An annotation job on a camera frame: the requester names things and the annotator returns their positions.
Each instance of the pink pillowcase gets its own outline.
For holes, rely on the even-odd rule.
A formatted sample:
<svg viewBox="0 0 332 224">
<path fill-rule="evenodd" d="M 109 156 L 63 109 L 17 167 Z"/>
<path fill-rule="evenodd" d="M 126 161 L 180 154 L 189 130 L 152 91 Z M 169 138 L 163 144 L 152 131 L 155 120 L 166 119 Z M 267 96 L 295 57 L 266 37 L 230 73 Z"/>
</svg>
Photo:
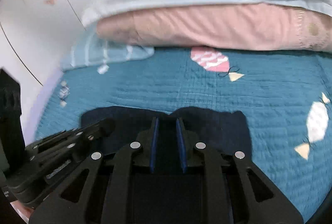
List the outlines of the pink pillowcase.
<svg viewBox="0 0 332 224">
<path fill-rule="evenodd" d="M 332 51 L 332 18 L 303 8 L 237 4 L 158 8 L 103 18 L 104 39 L 153 46 Z"/>
</svg>

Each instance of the metal rivet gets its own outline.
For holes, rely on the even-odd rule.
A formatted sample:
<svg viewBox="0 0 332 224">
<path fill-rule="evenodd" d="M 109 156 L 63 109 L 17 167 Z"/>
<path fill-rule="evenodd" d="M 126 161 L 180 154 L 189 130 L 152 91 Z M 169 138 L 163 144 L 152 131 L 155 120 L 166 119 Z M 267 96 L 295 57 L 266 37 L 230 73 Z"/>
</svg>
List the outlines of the metal rivet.
<svg viewBox="0 0 332 224">
<path fill-rule="evenodd" d="M 139 148 L 140 146 L 141 146 L 141 144 L 140 144 L 139 142 L 132 142 L 132 143 L 130 144 L 130 147 L 131 147 L 132 149 Z"/>
<path fill-rule="evenodd" d="M 50 194 L 49 194 L 50 195 Z M 43 199 L 43 201 L 45 201 L 48 197 L 49 197 L 49 195 L 47 195 L 44 199 Z"/>
<path fill-rule="evenodd" d="M 75 144 L 70 144 L 67 148 L 72 148 Z"/>
<path fill-rule="evenodd" d="M 204 148 L 206 148 L 206 144 L 205 144 L 205 143 L 202 143 L 202 142 L 199 142 L 199 143 L 196 144 L 196 147 L 197 147 L 198 149 L 204 149 Z"/>
<path fill-rule="evenodd" d="M 94 160 L 100 159 L 101 157 L 102 157 L 102 154 L 99 153 L 99 152 L 94 152 L 91 155 L 91 158 L 94 159 Z"/>
<path fill-rule="evenodd" d="M 242 151 L 235 152 L 235 157 L 237 157 L 238 159 L 243 159 L 244 156 L 245 156 L 245 154 Z"/>
</svg>

